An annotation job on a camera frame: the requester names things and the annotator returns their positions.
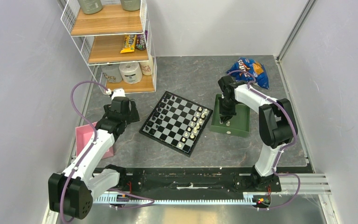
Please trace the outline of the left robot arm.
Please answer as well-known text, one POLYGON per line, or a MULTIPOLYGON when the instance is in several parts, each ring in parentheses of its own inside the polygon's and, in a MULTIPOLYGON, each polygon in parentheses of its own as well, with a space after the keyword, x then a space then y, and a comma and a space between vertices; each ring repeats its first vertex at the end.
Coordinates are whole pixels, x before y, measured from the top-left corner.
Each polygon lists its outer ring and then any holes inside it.
POLYGON ((115 167, 93 176, 99 161, 126 127, 139 121, 136 104, 126 97, 124 89, 111 93, 111 103, 104 106, 103 117, 91 126, 93 134, 89 142, 62 173, 53 173, 48 180, 49 208, 62 218, 84 219, 102 193, 110 188, 120 191, 127 186, 127 177, 115 167))

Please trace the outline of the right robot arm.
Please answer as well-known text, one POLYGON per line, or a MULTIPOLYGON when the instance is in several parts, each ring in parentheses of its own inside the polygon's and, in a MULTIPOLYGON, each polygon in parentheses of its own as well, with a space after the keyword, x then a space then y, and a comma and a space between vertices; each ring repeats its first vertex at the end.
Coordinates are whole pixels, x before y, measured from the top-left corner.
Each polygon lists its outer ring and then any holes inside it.
POLYGON ((277 176, 276 166, 285 147, 295 143, 298 134, 291 102, 269 97, 251 86, 251 83, 234 81, 230 75, 218 80, 222 91, 219 114, 222 123, 236 116, 237 104, 244 104, 257 112, 259 135, 263 141, 261 154, 252 168, 250 185, 264 190, 277 176))

